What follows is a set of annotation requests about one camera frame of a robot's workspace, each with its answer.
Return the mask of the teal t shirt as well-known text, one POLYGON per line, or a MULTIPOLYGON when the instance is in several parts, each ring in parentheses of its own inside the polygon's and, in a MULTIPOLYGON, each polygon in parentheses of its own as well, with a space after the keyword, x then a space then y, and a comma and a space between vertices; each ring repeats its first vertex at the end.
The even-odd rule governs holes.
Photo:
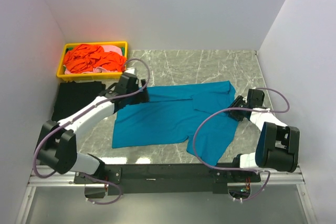
POLYGON ((215 166, 233 141, 238 122, 226 113, 210 119, 235 99, 229 81, 149 87, 150 101, 127 105, 117 112, 112 148, 177 144, 215 166))

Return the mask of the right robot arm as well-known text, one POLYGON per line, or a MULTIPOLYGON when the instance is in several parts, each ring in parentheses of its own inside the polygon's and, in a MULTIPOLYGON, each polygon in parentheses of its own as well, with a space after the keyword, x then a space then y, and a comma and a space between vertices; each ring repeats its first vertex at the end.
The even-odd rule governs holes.
POLYGON ((271 168, 292 173, 298 165, 299 129, 277 119, 270 108, 264 106, 264 98, 263 89, 249 89, 247 97, 239 95, 227 112, 238 122, 248 119, 260 130, 256 150, 238 155, 239 163, 230 169, 232 179, 238 182, 249 175, 248 169, 271 168))

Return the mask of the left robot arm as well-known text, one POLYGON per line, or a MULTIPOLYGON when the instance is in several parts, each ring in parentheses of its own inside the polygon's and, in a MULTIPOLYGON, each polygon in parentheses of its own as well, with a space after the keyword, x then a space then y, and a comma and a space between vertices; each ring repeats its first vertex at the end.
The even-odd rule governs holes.
POLYGON ((93 183, 101 182, 105 176, 105 163, 91 154, 79 152, 77 139, 125 106, 148 102, 148 81, 125 72, 117 83, 101 91, 78 112, 59 121, 45 122, 34 152, 34 161, 41 161, 54 173, 79 172, 93 183))

